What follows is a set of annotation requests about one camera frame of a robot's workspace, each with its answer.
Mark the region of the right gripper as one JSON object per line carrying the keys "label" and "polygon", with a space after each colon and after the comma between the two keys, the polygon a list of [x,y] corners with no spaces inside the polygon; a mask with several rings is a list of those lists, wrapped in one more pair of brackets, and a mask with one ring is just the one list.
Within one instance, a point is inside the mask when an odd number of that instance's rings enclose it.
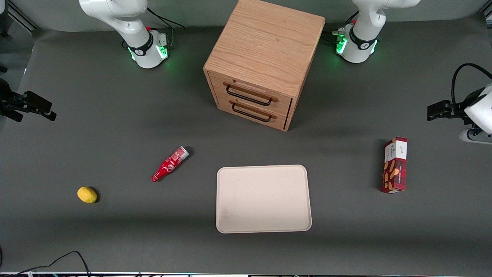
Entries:
{"label": "right gripper", "polygon": [[24,94],[19,94],[11,90],[9,84],[0,79],[0,115],[12,119],[16,122],[21,122],[23,114],[7,109],[10,103],[18,107],[21,102],[24,102],[25,112],[41,115],[50,121],[55,121],[57,114],[52,111],[52,103],[34,92],[26,91]]}

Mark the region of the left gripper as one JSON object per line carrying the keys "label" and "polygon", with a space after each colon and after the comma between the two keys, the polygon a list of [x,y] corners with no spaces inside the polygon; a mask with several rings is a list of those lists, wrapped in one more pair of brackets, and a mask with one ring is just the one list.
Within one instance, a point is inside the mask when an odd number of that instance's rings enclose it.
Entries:
{"label": "left gripper", "polygon": [[487,84],[480,90],[476,90],[467,96],[467,99],[475,97],[468,104],[465,100],[461,103],[453,103],[450,100],[442,100],[435,103],[435,109],[427,109],[427,120],[432,121],[439,118],[454,118],[456,115],[463,121],[468,120],[466,125],[472,128],[460,131],[460,134],[491,134],[492,133],[492,84]]}

